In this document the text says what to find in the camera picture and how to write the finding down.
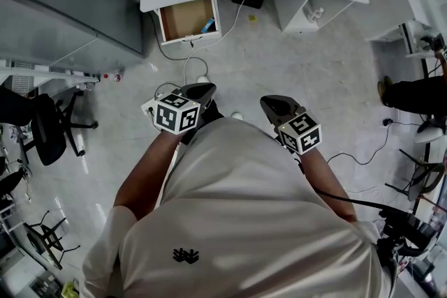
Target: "black logo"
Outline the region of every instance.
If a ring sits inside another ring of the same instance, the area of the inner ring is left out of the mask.
[[[187,261],[190,265],[194,262],[198,261],[198,251],[194,252],[194,250],[184,251],[183,248],[179,250],[174,250],[174,260],[177,262]]]

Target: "tiled floor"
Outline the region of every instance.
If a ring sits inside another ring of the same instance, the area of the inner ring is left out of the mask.
[[[231,26],[235,11],[236,5],[229,0],[219,0],[224,31]],[[257,21],[250,22],[248,15],[256,15]],[[59,161],[43,167],[35,150],[31,150],[31,203],[24,200],[24,182],[13,193],[28,223],[39,222],[47,210],[51,211],[47,224],[67,217],[62,242],[67,248],[78,244],[81,248],[67,253],[62,262],[64,270],[55,272],[64,281],[80,276],[83,257],[100,234],[117,189],[157,134],[140,106],[153,97],[160,84],[183,81],[183,62],[161,56],[151,36],[149,19],[145,21],[147,38],[151,40],[147,41],[144,63],[128,68],[119,83],[98,84],[76,106],[80,117],[99,122],[96,130],[79,132],[86,156],[76,158],[67,148]],[[190,51],[185,44],[166,47],[173,57],[187,56]],[[376,82],[385,73],[395,80],[422,77],[419,60],[405,59],[403,53],[400,43],[366,43],[349,14],[315,34],[284,34],[269,0],[265,10],[243,8],[233,33],[198,56],[210,67],[209,78],[217,85],[216,101],[223,114],[237,110],[245,120],[268,131],[267,118],[259,105],[261,96],[292,96],[323,124],[320,150],[326,158],[346,151],[359,161],[367,161],[385,140],[382,119],[420,123],[418,117],[382,106],[376,92]],[[195,81],[203,71],[199,61],[191,60],[188,80]],[[402,178],[409,176],[412,167],[398,149],[410,153],[423,150],[413,146],[415,129],[394,125],[386,147],[369,165],[356,165],[346,156],[330,163],[345,189],[352,192],[351,197],[409,207],[403,195],[396,195],[383,184],[402,185]],[[358,213],[361,219],[377,217],[374,209],[358,207]],[[32,252],[23,229],[17,234]]]

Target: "cable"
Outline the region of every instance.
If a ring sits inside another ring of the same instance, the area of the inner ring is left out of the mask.
[[[340,196],[336,196],[336,195],[325,193],[324,191],[321,191],[320,189],[317,189],[317,188],[315,188],[313,186],[312,186],[312,188],[314,188],[316,193],[324,195],[324,196],[327,196],[328,198],[331,198],[331,199],[351,202],[353,204],[358,204],[358,205],[369,206],[369,207],[373,207],[375,209],[380,209],[380,210],[401,212],[401,210],[399,210],[399,209],[396,209],[394,207],[390,207],[390,206],[387,206],[387,205],[384,205],[384,204],[377,204],[376,202],[369,202],[369,201],[352,200],[352,199],[341,198]]]
[[[361,190],[361,191],[349,191],[349,190],[346,190],[346,189],[344,188],[344,190],[345,190],[348,194],[361,194],[361,193],[366,193],[367,191],[371,191],[371,190],[373,190],[373,189],[374,189],[373,193],[376,193],[376,195],[373,196],[371,199],[375,199],[375,198],[377,197],[377,195],[380,193],[380,189],[379,189],[377,186],[373,186],[372,188],[369,188],[369,189],[366,189],[366,190]]]
[[[180,86],[178,86],[177,84],[172,83],[172,82],[165,82],[165,83],[162,83],[162,84],[160,84],[160,86],[158,86],[158,87],[156,88],[156,90],[155,90],[155,92],[154,92],[154,98],[157,98],[157,97],[159,96],[159,89],[160,89],[161,87],[163,87],[164,85],[166,85],[166,84],[170,84],[170,85],[172,85],[172,86],[175,86],[175,87],[177,87],[178,89],[180,88]]]
[[[231,30],[233,30],[233,28],[235,27],[235,25],[236,25],[236,22],[237,22],[237,18],[239,17],[239,12],[240,12],[240,9],[242,8],[242,6],[244,5],[244,2],[245,2],[245,0],[242,0],[242,3],[239,5],[239,7],[237,8],[237,12],[236,12],[236,18],[235,18],[235,22],[233,23],[233,26],[230,28],[230,30],[228,30],[227,32],[226,32],[226,34],[225,35],[223,35],[222,37],[221,37],[221,39],[219,39],[219,41],[217,41],[217,42],[215,42],[215,43],[213,43],[213,44],[211,44],[211,45],[206,45],[206,46],[202,46],[202,47],[199,47],[197,50],[194,50],[189,56],[188,56],[188,58],[186,59],[186,61],[185,61],[185,63],[184,63],[184,66],[183,66],[183,75],[184,75],[184,84],[186,85],[186,65],[188,64],[188,61],[189,61],[189,59],[192,59],[192,56],[197,52],[197,51],[200,51],[200,50],[203,50],[203,49],[207,49],[207,48],[209,48],[209,47],[211,47],[211,46],[215,46],[215,45],[217,45],[218,43],[220,43],[230,32],[231,32]]]
[[[149,16],[150,16],[150,18],[151,18],[152,28],[154,29],[155,39],[156,39],[156,43],[157,43],[157,45],[159,46],[160,53],[161,53],[165,58],[167,58],[167,59],[170,60],[170,61],[185,61],[185,60],[188,60],[188,59],[197,59],[197,60],[200,60],[200,61],[203,62],[203,64],[205,65],[205,68],[206,68],[204,76],[207,76],[207,75],[208,75],[208,64],[207,64],[207,62],[206,62],[204,59],[202,59],[201,57],[191,57],[191,56],[190,56],[190,57],[183,57],[183,58],[181,58],[181,59],[176,59],[176,58],[173,58],[173,57],[169,57],[167,54],[165,54],[165,52],[163,51],[163,48],[161,47],[159,36],[158,36],[158,34],[157,34],[157,32],[156,32],[156,25],[155,25],[154,18],[152,17],[152,14],[151,14],[151,13],[149,13]],[[183,67],[184,77],[186,78],[185,70],[186,70],[186,66]],[[162,87],[162,86],[165,85],[165,84],[173,84],[173,83],[172,83],[172,82],[166,82],[166,83],[161,84],[161,85],[156,89],[155,93],[157,94],[157,91],[159,90],[159,88]]]
[[[366,163],[361,163],[360,161],[358,161],[358,160],[355,158],[355,156],[353,156],[353,155],[351,155],[351,154],[347,154],[347,153],[338,153],[338,154],[334,155],[333,157],[329,158],[328,163],[329,163],[332,159],[334,159],[334,158],[336,158],[336,157],[338,157],[338,156],[350,156],[350,157],[351,157],[357,164],[359,164],[359,165],[368,165],[369,163],[372,162],[372,160],[374,159],[374,157],[376,156],[376,154],[386,146],[386,142],[388,141],[388,134],[389,134],[389,132],[390,132],[390,128],[391,128],[391,126],[392,126],[394,123],[396,123],[396,124],[401,124],[401,125],[403,125],[403,126],[419,126],[419,125],[420,125],[420,124],[415,124],[415,123],[400,123],[400,122],[393,121],[392,119],[390,119],[390,121],[391,121],[391,122],[390,122],[390,124],[388,124],[388,128],[387,128],[387,130],[386,130],[385,142],[383,143],[383,145],[382,145],[380,148],[378,148],[378,149],[374,152],[374,154],[372,154],[371,159],[369,159]]]
[[[431,71],[427,74],[427,76],[430,76],[433,72],[435,72],[438,68],[441,67],[441,64],[439,64],[439,66],[438,66],[438,62],[439,62],[439,59],[436,59],[436,63],[435,63],[435,65],[434,65],[434,69],[431,70]]]

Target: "hand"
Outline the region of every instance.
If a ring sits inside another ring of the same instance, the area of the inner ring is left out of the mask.
[[[424,36],[423,38],[421,38],[421,40],[428,43],[428,47],[435,54],[442,54],[446,49],[446,44],[444,43],[444,37],[442,36],[442,34],[439,34],[436,38]]]

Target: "shoe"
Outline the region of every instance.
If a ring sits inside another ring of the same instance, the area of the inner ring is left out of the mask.
[[[239,119],[240,121],[243,121],[243,120],[244,120],[244,117],[243,117],[242,114],[240,114],[239,112],[234,112],[234,113],[231,115],[231,118]]]
[[[383,83],[385,83],[385,88],[389,88],[393,85],[393,81],[390,79],[389,76],[385,76],[383,79]]]
[[[196,83],[210,83],[210,80],[206,76],[197,77]]]
[[[384,82],[380,81],[380,82],[377,84],[377,92],[379,93],[380,100],[382,101],[383,105],[386,105],[386,104],[384,103],[384,101],[383,101],[383,95],[384,95],[385,92],[386,92],[386,85],[385,85]]]

